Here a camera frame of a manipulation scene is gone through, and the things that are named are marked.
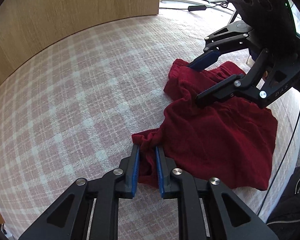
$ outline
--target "plaid carpet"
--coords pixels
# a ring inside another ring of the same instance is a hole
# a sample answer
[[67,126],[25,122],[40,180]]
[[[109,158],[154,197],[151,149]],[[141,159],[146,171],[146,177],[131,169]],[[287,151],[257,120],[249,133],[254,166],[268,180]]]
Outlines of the plaid carpet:
[[[96,179],[116,168],[130,155],[132,133],[161,124],[170,103],[162,90],[172,62],[200,55],[204,37],[228,18],[213,10],[161,10],[158,16],[95,26],[43,50],[0,86],[0,212],[14,236],[75,179]],[[247,55],[246,50],[224,55],[213,67],[230,60],[247,71]],[[274,170],[299,106],[292,90],[271,105],[279,122]],[[295,166],[299,130],[264,218]],[[252,188],[235,192],[254,211],[265,195]],[[139,185],[133,201],[120,201],[118,231],[119,239],[177,239],[176,201],[161,200],[156,190]]]

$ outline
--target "red towel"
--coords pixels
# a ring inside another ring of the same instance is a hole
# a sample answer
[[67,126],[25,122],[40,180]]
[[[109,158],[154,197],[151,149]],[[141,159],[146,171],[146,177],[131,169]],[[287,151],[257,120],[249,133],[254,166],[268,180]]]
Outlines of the red towel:
[[140,183],[158,187],[154,146],[194,177],[220,178],[228,187],[266,190],[271,175],[277,120],[271,110],[233,97],[198,108],[196,95],[232,74],[244,72],[232,62],[198,73],[177,59],[164,92],[173,99],[160,128],[132,135],[140,144]]

